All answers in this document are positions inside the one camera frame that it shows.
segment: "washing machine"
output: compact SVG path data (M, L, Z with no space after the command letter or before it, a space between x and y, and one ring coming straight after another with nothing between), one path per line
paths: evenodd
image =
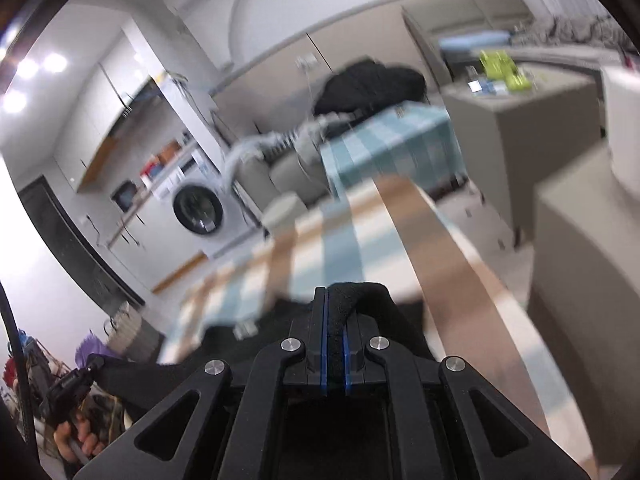
M256 219L238 196L222 190L220 174L199 148L154 195L209 258L231 250L257 229Z

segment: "metal screw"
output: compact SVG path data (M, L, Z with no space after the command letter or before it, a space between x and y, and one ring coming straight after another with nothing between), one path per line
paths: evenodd
M300 348L300 341L298 341L294 337L287 337L282 343L280 343L280 348L282 348L285 352L295 352L298 348Z
M225 364L220 359L213 359L204 365L204 371L209 375L221 374L225 369Z
M369 346L376 350L384 350L389 346L389 339L382 337L381 335L377 335L369 340Z
M444 364L452 372L461 372L466 366L465 360L460 357L448 357Z

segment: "striped tablecloth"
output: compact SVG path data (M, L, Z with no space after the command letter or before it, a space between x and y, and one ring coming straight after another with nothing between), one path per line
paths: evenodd
M320 154L332 193L340 198L379 174L407 176L426 191L466 175L447 111L409 101L324 143Z
M465 358L596 478L582 416L535 327L462 232L405 178L364 182L193 287L160 361L184 358L209 325L255 317L276 296L310 301L316 286L335 282L383 283L396 302L423 298L433 355Z

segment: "black bag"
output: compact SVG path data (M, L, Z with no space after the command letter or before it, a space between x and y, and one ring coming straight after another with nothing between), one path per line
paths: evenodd
M389 106L404 101L421 102L426 83L412 68L386 67L364 59L333 76L318 98L314 115L360 111L367 119Z

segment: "purple bag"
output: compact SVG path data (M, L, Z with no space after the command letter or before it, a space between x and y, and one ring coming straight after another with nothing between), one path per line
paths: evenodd
M120 357L116 352L100 341L93 332L89 331L89 335L85 337L80 343L80 346L76 348L76 366L78 368L84 368L86 366L86 360L91 354Z

